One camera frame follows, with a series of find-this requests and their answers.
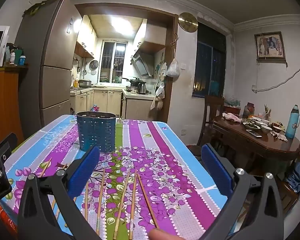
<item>range hood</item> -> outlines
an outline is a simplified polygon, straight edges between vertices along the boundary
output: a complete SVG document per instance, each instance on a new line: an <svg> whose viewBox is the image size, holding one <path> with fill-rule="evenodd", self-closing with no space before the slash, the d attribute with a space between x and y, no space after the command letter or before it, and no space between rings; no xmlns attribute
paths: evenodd
<svg viewBox="0 0 300 240"><path fill-rule="evenodd" d="M154 74L154 56L145 53L136 53L131 59L132 65L137 68L142 77L152 77Z"/></svg>

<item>elephant picture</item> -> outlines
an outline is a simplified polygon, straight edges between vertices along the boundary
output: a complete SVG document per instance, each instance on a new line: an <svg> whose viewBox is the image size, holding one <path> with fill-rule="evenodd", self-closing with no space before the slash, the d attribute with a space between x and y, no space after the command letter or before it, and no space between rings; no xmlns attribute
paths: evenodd
<svg viewBox="0 0 300 240"><path fill-rule="evenodd" d="M283 59L285 60L283 39L281 32L255 34L257 60Z"/></svg>

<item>metal bolt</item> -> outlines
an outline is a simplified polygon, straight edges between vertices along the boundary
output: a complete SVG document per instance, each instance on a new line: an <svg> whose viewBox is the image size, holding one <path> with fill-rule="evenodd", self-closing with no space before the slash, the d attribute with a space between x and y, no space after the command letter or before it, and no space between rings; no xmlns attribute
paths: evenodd
<svg viewBox="0 0 300 240"><path fill-rule="evenodd" d="M243 174L244 174L244 169L242 169L242 168L237 168L236 172L237 172L239 175L243 175Z"/></svg>
<svg viewBox="0 0 300 240"><path fill-rule="evenodd" d="M57 176L63 176L65 173L66 171L63 169L57 170Z"/></svg>
<svg viewBox="0 0 300 240"><path fill-rule="evenodd" d="M31 174L28 175L28 179L34 179L34 177L35 177L34 173L31 173Z"/></svg>
<svg viewBox="0 0 300 240"><path fill-rule="evenodd" d="M266 177L267 177L268 179L273 179L273 175L272 175L270 172L267 172L267 173L266 173Z"/></svg>

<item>finger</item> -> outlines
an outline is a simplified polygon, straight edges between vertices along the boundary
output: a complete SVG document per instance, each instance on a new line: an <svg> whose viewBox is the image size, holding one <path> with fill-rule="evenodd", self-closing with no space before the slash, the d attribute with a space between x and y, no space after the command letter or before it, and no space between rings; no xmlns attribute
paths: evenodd
<svg viewBox="0 0 300 240"><path fill-rule="evenodd" d="M150 240L184 240L180 236L170 235L170 234L166 233L165 231L157 229L157 228L152 229L149 232L148 236L149 236Z"/></svg>

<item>picture frame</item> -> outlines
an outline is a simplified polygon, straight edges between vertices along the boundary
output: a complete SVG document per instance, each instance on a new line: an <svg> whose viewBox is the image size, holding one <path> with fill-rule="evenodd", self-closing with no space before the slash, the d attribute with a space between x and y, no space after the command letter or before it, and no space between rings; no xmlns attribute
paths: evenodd
<svg viewBox="0 0 300 240"><path fill-rule="evenodd" d="M281 32L254 35L258 62L287 63Z"/></svg>

